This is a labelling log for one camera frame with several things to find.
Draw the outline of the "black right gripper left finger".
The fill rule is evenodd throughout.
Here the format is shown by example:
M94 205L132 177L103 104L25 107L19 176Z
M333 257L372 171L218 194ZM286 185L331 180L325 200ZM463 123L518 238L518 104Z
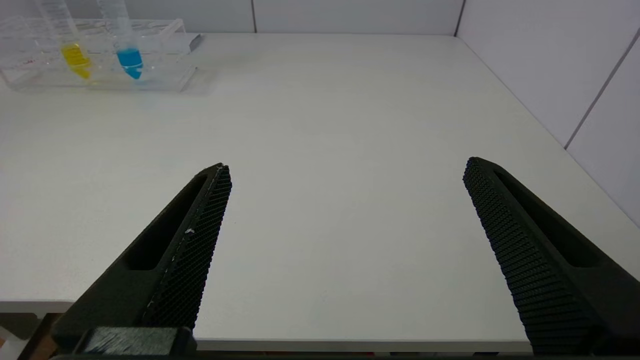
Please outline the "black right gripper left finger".
M98 327L193 330L232 188L227 165L197 173L58 319L58 348Z

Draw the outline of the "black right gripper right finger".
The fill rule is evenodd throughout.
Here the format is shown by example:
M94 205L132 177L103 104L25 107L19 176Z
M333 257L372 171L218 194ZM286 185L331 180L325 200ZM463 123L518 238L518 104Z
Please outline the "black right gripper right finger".
M637 357L640 283L494 162L462 182L537 356Z

